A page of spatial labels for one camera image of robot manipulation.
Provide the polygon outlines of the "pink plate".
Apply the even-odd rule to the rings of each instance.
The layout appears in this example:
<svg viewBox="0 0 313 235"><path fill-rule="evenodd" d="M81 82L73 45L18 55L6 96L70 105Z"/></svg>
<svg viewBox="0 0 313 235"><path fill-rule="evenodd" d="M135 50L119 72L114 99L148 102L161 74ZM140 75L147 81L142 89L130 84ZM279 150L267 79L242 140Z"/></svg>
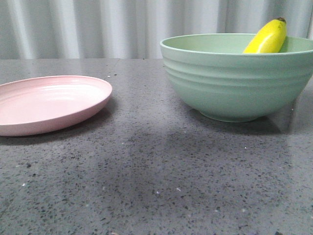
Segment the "pink plate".
<svg viewBox="0 0 313 235"><path fill-rule="evenodd" d="M28 136L78 124L102 110L112 86L99 78L46 76L2 84L1 136Z"/></svg>

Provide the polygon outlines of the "white pleated curtain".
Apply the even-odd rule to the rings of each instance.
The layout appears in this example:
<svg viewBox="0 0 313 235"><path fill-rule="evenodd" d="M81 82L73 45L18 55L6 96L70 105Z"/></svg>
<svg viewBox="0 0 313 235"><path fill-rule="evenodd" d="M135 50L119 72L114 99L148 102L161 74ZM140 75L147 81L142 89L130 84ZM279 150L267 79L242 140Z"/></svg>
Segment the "white pleated curtain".
<svg viewBox="0 0 313 235"><path fill-rule="evenodd" d="M162 39L256 33L278 17L312 38L310 0L3 0L0 57L160 58Z"/></svg>

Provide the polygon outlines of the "green ribbed bowl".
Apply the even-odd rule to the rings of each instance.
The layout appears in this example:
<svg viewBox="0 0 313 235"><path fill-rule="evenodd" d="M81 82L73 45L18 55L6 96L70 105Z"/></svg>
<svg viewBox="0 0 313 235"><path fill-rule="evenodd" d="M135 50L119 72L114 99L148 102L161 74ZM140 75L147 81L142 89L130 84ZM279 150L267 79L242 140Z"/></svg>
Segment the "green ribbed bowl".
<svg viewBox="0 0 313 235"><path fill-rule="evenodd" d="M245 122L293 102L313 74L313 42L287 37L278 53L246 54L251 34L164 39L161 54L180 99L208 118Z"/></svg>

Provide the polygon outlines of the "yellow banana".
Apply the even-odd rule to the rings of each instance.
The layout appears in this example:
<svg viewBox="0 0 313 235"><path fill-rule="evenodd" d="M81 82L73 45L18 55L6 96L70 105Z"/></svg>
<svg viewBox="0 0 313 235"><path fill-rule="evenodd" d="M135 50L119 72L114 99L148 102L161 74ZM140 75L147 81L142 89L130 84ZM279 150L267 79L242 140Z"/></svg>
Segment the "yellow banana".
<svg viewBox="0 0 313 235"><path fill-rule="evenodd" d="M243 53L278 53L286 39L287 22L279 17L264 25Z"/></svg>

